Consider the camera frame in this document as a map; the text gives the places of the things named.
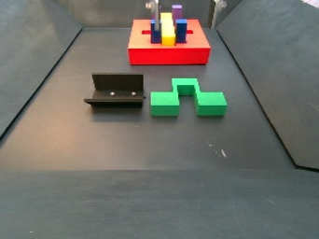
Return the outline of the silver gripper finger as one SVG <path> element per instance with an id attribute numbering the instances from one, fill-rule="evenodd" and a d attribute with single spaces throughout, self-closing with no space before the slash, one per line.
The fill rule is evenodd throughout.
<path id="1" fill-rule="evenodd" d="M 227 6 L 226 0 L 214 0 L 213 27 L 217 27 L 218 14 L 226 6 Z"/>
<path id="2" fill-rule="evenodd" d="M 155 20 L 155 30 L 161 29 L 161 1 L 149 0 L 146 2 L 146 8 L 151 10 L 151 16 Z"/>

